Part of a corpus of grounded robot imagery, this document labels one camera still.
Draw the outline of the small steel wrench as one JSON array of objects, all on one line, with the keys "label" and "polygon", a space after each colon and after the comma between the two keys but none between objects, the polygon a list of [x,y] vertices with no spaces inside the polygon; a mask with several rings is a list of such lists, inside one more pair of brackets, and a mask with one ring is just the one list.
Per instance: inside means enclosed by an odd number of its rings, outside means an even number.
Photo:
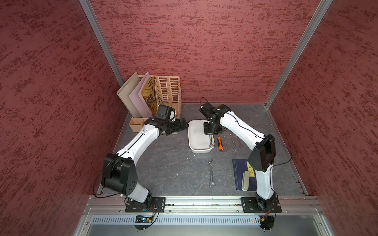
[{"label": "small steel wrench", "polygon": [[234,148],[237,148],[237,145],[236,145],[236,143],[235,143],[235,141],[234,141],[234,138],[233,138],[233,134],[230,133],[229,135],[230,135],[230,138],[231,138],[231,141],[232,141],[233,147],[234,147]]}]

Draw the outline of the orange handled adjustable wrench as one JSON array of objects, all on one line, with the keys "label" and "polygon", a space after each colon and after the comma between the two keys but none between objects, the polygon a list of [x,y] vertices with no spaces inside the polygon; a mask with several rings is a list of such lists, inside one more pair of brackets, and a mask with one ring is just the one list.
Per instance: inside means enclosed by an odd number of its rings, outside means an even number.
[{"label": "orange handled adjustable wrench", "polygon": [[218,141],[218,150],[219,150],[220,153],[223,153],[224,147],[223,147],[223,144],[222,144],[221,137],[218,136],[217,141]]}]

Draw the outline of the steel open-end wrench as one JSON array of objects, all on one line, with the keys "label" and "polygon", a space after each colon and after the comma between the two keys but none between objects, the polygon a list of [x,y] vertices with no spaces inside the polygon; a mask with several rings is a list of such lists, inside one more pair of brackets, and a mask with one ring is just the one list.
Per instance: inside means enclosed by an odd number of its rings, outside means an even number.
[{"label": "steel open-end wrench", "polygon": [[215,182],[214,182],[214,177],[213,177],[213,159],[210,158],[210,159],[208,160],[208,163],[209,163],[209,175],[210,175],[209,186],[210,186],[211,188],[213,188],[213,187],[216,186],[216,184],[215,184]]}]

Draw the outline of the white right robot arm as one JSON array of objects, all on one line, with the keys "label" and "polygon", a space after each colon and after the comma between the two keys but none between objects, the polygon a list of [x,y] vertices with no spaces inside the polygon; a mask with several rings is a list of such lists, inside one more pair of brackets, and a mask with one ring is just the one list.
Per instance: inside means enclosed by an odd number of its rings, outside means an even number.
[{"label": "white right robot arm", "polygon": [[251,128],[224,104],[214,107],[207,102],[200,106],[200,112],[208,120],[203,125],[205,134],[218,135],[226,128],[251,150],[248,162],[257,180],[255,206],[257,210],[267,212],[276,199],[271,173],[276,156],[274,136]]}]

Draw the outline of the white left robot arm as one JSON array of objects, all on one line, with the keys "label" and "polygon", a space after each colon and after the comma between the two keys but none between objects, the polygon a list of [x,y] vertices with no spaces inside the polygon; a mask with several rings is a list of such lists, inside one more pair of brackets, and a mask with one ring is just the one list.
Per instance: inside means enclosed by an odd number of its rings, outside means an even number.
[{"label": "white left robot arm", "polygon": [[188,127],[185,119],[147,119],[141,131],[124,148],[105,157],[101,185],[127,196],[143,211],[149,210],[152,206],[152,195],[150,190],[139,184],[136,164],[148,146],[160,135],[178,133]]}]

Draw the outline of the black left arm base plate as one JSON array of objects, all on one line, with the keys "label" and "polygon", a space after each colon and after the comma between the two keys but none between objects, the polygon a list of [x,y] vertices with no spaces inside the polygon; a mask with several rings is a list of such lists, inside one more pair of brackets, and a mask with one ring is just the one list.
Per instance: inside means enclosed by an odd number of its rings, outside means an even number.
[{"label": "black left arm base plate", "polygon": [[125,212],[162,213],[164,212],[164,209],[165,209],[165,203],[166,203],[165,197],[147,197],[146,202],[144,203],[127,199]]}]

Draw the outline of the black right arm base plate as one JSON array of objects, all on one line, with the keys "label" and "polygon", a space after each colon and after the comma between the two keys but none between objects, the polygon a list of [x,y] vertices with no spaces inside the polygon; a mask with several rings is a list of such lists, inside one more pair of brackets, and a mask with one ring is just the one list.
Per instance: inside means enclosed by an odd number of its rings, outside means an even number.
[{"label": "black right arm base plate", "polygon": [[241,197],[240,200],[244,213],[282,213],[281,205],[275,196],[268,200],[260,197]]}]

